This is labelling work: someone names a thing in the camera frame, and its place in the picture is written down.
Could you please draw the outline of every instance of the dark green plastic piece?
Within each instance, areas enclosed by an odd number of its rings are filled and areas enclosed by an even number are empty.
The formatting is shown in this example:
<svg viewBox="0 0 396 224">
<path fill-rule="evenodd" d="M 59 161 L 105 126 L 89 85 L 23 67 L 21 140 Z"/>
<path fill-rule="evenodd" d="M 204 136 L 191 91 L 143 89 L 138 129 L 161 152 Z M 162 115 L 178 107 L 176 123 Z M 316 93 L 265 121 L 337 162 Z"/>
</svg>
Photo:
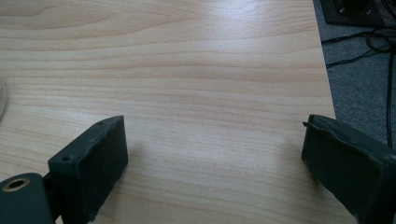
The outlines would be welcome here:
<svg viewBox="0 0 396 224">
<path fill-rule="evenodd" d="M 93 221 L 127 163 L 123 116 L 97 122 L 52 157 L 50 179 L 64 195 L 64 223 Z"/>
<path fill-rule="evenodd" d="M 0 183 L 1 224 L 52 224 L 41 175 L 15 175 Z"/>
<path fill-rule="evenodd" d="M 361 224 L 389 224 L 395 212 L 396 152 L 335 119 L 305 122 L 302 158 Z"/>
</svg>

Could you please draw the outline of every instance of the metal grommet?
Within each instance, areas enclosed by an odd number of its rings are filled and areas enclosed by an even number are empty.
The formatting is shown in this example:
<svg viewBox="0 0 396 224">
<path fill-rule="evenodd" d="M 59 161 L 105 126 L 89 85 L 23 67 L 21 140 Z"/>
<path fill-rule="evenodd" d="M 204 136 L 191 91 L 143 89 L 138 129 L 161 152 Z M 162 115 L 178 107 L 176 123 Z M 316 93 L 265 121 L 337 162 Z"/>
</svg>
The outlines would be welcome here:
<svg viewBox="0 0 396 224">
<path fill-rule="evenodd" d="M 12 192 L 18 189 L 24 188 L 26 185 L 30 183 L 30 179 L 26 177 L 21 177 L 18 179 L 14 179 L 9 181 L 7 184 L 3 186 L 4 192 Z"/>
</svg>

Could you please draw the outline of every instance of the cable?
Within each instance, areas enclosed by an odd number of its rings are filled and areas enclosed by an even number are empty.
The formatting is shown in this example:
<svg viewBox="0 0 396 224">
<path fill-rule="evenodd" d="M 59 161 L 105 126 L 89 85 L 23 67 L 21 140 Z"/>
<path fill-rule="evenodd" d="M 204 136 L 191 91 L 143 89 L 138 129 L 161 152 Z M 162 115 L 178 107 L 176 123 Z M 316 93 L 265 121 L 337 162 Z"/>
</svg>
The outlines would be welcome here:
<svg viewBox="0 0 396 224">
<path fill-rule="evenodd" d="M 384 35 L 379 32 L 381 31 L 392 31 L 395 34 L 392 35 Z M 392 129 L 391 129 L 391 99 L 392 99 L 392 81 L 393 81 L 393 63 L 394 63 L 394 56 L 396 53 L 396 48 L 394 41 L 392 38 L 396 38 L 396 27 L 381 27 L 376 28 L 371 32 L 360 32 L 354 35 L 346 35 L 340 36 L 336 38 L 331 38 L 328 40 L 321 41 L 322 45 L 337 43 L 340 41 L 356 38 L 356 37 L 365 37 L 366 45 L 370 48 L 362 55 L 352 58 L 352 59 L 345 59 L 335 63 L 328 63 L 326 64 L 326 68 L 331 68 L 340 64 L 345 63 L 354 63 L 361 58 L 370 57 L 380 53 L 389 53 L 389 68 L 388 68 L 388 89 L 387 89 L 387 140 L 388 140 L 388 147 L 393 148 L 393 141 L 392 141 Z M 381 47 L 376 47 L 373 43 L 373 38 L 379 38 L 385 41 L 387 44 Z"/>
<path fill-rule="evenodd" d="M 393 2 L 389 1 L 389 0 L 381 0 L 382 5 L 384 6 L 384 8 L 387 10 L 387 12 L 390 14 L 390 16 L 393 17 L 393 19 L 396 20 L 396 14 L 393 12 L 393 9 L 391 8 L 391 5 L 394 5 Z"/>
<path fill-rule="evenodd" d="M 391 99 L 392 99 L 392 77 L 393 77 L 393 59 L 394 50 L 390 52 L 389 57 L 389 69 L 388 69 L 388 90 L 387 90 L 387 136 L 388 136 L 388 147 L 393 148 L 392 142 L 392 126 L 391 126 Z"/>
<path fill-rule="evenodd" d="M 338 61 L 336 63 L 327 63 L 326 64 L 326 68 L 331 68 L 331 67 L 334 67 L 334 66 L 337 66 L 337 65 L 341 65 L 341 64 L 345 64 L 345 63 L 354 63 L 354 62 L 356 62 L 357 60 L 359 60 L 361 58 L 367 58 L 367 57 L 370 57 L 370 56 L 373 56 L 373 55 L 376 55 L 376 54 L 379 54 L 379 53 L 381 53 L 381 52 L 377 52 L 377 51 L 375 51 L 373 49 L 369 49 L 369 50 L 367 50 L 366 52 L 364 52 L 363 54 L 361 54 L 358 57 L 355 57 L 355 58 L 352 58 L 352 59 L 344 59 L 344 60 Z"/>
</svg>

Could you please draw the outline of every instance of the light wood grain surface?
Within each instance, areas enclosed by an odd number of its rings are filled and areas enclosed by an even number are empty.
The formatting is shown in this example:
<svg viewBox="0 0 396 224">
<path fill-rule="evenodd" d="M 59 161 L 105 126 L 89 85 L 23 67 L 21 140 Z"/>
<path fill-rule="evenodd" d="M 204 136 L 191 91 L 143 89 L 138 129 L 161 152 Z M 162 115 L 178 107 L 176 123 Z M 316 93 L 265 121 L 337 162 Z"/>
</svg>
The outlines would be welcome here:
<svg viewBox="0 0 396 224">
<path fill-rule="evenodd" d="M 125 116 L 95 224 L 354 223 L 300 159 L 333 117 L 310 0 L 2 0 L 0 77 L 1 180 Z"/>
</svg>

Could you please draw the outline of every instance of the gray floor carpet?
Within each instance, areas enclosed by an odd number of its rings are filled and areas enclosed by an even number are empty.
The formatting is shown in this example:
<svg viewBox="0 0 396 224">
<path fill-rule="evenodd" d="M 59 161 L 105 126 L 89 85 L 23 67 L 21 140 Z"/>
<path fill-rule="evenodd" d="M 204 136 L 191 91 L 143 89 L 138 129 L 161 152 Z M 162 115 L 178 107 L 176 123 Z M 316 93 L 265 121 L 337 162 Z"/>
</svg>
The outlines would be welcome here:
<svg viewBox="0 0 396 224">
<path fill-rule="evenodd" d="M 377 5 L 386 25 L 394 25 L 394 19 L 388 15 L 380 1 L 377 2 Z M 314 0 L 314 6 L 321 40 L 373 30 L 371 28 L 328 25 L 324 20 L 320 0 Z M 351 59 L 369 49 L 364 38 L 356 38 L 322 47 L 326 63 Z M 389 54 L 379 54 L 360 59 L 355 63 L 332 67 L 327 71 L 336 118 L 384 144 L 387 143 L 388 65 Z M 396 145 L 396 118 L 394 116 L 396 115 L 396 92 L 393 95 L 392 111 L 394 112 L 392 112 L 391 117 L 394 133 L 393 145 Z"/>
</svg>

